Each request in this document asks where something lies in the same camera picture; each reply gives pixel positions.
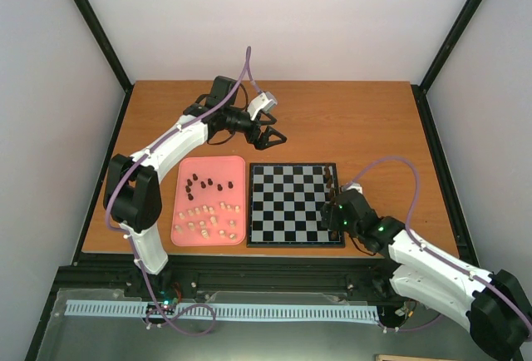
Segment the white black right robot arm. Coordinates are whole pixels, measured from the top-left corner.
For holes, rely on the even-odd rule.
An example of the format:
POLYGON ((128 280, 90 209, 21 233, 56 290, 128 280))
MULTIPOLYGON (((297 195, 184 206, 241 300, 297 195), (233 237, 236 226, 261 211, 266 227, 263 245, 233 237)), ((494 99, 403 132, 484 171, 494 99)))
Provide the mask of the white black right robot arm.
POLYGON ((346 233, 396 264, 392 290, 464 328, 495 360, 511 360, 531 339, 531 303, 517 278, 492 273, 446 253, 398 219, 380 217, 358 190, 327 197, 323 227, 346 233))

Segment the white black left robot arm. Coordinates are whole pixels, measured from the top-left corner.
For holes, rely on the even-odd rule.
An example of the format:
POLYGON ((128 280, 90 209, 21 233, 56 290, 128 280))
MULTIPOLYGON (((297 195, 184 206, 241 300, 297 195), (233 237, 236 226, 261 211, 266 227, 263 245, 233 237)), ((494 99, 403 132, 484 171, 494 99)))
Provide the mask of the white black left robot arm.
POLYGON ((287 138, 274 129, 272 109, 278 101, 268 91, 247 100, 235 99, 242 84, 218 76, 207 94, 186 107, 162 136, 130 156, 117 154, 108 166, 103 206, 110 230, 122 232, 130 243, 135 264, 146 274, 143 285, 154 296, 171 291, 173 276, 164 270, 168 255, 161 243, 157 221, 162 211, 160 183, 192 150, 220 131, 241 133, 257 150, 283 144, 287 138))

